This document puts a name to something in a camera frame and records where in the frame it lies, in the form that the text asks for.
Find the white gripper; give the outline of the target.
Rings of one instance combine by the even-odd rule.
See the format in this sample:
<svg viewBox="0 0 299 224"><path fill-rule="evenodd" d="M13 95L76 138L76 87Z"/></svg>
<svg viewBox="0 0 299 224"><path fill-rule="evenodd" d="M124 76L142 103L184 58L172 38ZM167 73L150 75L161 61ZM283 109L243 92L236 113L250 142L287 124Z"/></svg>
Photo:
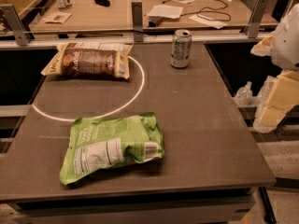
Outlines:
<svg viewBox="0 0 299 224"><path fill-rule="evenodd" d="M271 32L253 46L251 54L270 56L272 63L283 70L270 77L261 89L262 98L257 108L259 127L276 128L286 114L299 103L299 4L281 20Z"/></svg>

